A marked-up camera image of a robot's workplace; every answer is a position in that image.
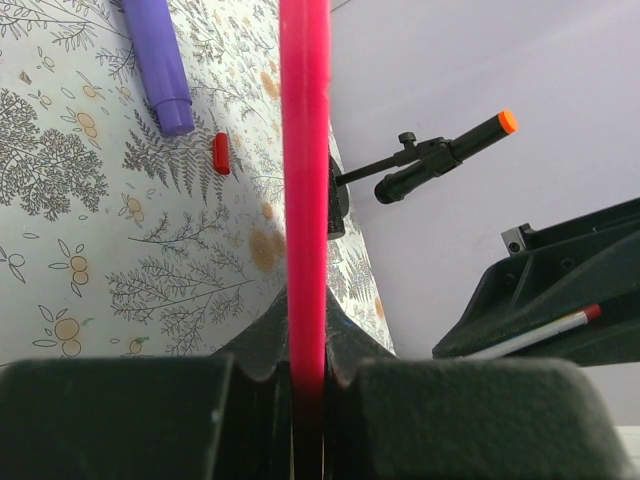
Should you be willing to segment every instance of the red stick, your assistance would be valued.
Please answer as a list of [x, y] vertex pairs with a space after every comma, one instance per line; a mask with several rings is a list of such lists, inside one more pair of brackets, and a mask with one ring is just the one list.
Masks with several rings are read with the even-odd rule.
[[287, 288], [296, 478], [322, 478], [328, 221], [328, 0], [280, 1]]

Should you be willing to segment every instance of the floral tablecloth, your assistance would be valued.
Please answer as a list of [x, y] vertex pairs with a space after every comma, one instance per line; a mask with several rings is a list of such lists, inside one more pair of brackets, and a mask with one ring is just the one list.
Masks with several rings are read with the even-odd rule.
[[[170, 9], [196, 123], [173, 139], [146, 103], [120, 0], [0, 0], [2, 365], [210, 354], [284, 285], [277, 1]], [[211, 166], [217, 132], [228, 176]], [[392, 350], [350, 211], [328, 282]]]

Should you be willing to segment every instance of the orange cap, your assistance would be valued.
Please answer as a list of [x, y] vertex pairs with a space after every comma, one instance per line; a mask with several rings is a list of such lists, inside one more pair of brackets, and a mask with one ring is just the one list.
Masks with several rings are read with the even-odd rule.
[[518, 122], [513, 113], [509, 110], [503, 110], [498, 114], [498, 120], [504, 131], [508, 134], [512, 134], [518, 131]]

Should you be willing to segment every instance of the black tube with orange tip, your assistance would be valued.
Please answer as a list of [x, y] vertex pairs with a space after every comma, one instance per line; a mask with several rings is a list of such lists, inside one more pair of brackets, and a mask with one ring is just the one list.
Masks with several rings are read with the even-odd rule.
[[517, 130], [516, 118], [509, 110], [503, 110], [495, 117], [491, 117], [455, 140], [451, 140], [449, 143], [451, 156], [457, 161], [463, 162]]

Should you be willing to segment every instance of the red cap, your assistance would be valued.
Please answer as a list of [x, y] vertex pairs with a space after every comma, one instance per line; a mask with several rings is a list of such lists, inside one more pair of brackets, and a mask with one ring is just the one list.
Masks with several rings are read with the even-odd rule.
[[213, 139], [213, 168], [220, 175], [229, 175], [229, 137], [218, 133]]
[[594, 320], [602, 315], [602, 309], [597, 303], [583, 308], [582, 312], [587, 316], [587, 322], [590, 322], [591, 320]]

